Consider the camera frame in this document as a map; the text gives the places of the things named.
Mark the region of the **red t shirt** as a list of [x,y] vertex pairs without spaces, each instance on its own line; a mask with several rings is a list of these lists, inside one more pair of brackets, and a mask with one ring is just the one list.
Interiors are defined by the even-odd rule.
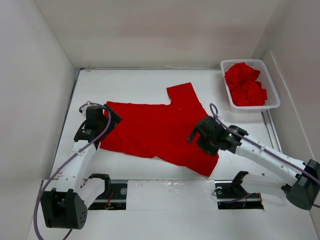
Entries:
[[219,156],[211,156],[188,141],[196,123],[207,113],[190,82],[166,90],[171,100],[168,105],[107,102],[122,120],[100,148],[142,158],[158,157],[209,177]]

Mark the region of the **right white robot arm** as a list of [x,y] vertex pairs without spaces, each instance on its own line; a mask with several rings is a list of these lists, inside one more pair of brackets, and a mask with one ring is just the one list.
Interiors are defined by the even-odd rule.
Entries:
[[196,144],[207,154],[228,151],[249,159],[284,180],[281,187],[287,200],[294,206],[311,210],[320,192],[320,164],[289,157],[276,151],[235,125],[226,126],[217,117],[202,118],[191,132],[188,142],[199,135]]

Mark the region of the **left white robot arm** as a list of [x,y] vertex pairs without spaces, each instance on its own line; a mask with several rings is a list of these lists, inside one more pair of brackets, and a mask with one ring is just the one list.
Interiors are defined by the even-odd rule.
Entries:
[[87,102],[79,108],[85,120],[73,138],[70,158],[58,169],[59,178],[46,186],[40,204],[47,228],[80,230],[89,207],[97,197],[111,193],[111,179],[106,173],[90,173],[89,163],[100,144],[122,118],[107,104]]

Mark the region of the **red shirts pile in basket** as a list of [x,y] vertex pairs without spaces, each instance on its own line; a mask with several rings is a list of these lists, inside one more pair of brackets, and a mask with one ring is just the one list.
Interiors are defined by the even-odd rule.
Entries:
[[263,106],[268,99],[267,90],[257,81],[261,71],[244,62],[234,64],[225,80],[234,105],[238,107]]

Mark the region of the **white plastic basket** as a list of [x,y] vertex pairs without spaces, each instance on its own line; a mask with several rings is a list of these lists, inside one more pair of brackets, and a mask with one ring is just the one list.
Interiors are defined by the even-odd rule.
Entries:
[[[244,62],[246,65],[252,67],[255,70],[260,71],[260,75],[257,81],[262,84],[262,87],[267,91],[267,100],[262,106],[236,106],[232,101],[232,97],[225,79],[225,73],[235,64]],[[272,78],[267,70],[265,63],[259,59],[230,59],[223,60],[220,63],[222,76],[227,91],[227,96],[229,99],[230,110],[232,112],[238,113],[253,113],[253,112],[263,112],[269,109],[274,109],[280,106],[281,101],[276,91],[275,85]]]

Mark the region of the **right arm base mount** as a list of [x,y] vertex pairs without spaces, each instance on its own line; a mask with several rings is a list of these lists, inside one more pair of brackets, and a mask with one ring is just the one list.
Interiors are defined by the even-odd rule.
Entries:
[[260,193],[247,192],[242,184],[249,173],[240,171],[232,180],[215,180],[212,196],[217,199],[219,210],[263,210]]

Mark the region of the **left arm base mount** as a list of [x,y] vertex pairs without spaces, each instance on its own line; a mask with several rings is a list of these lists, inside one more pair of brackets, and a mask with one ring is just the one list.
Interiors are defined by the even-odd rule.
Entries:
[[122,211],[127,207],[127,193],[128,181],[127,180],[112,180],[109,193],[102,193],[99,195],[89,210],[110,210]]

